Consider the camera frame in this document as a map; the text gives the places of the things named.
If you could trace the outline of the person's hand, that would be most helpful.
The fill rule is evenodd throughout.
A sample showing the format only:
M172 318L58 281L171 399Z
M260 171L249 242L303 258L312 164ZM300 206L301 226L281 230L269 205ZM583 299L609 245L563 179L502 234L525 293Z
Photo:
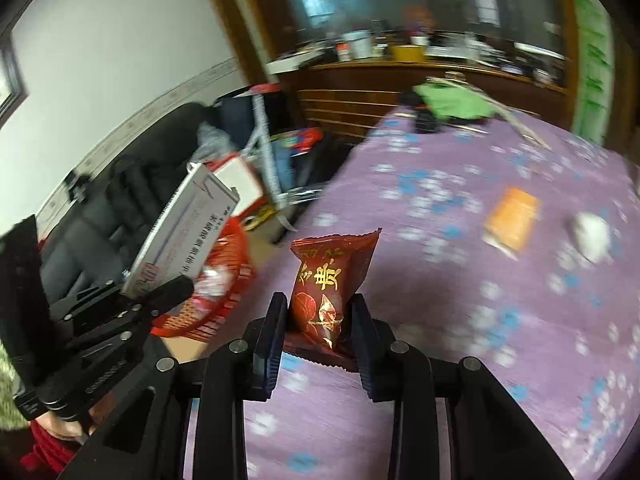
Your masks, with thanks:
M35 422L51 437L62 441L85 442L98 428L104 419L104 413L98 408L89 411L91 425L84 429L80 422L69 422L59 418L57 414L47 412L35 419Z

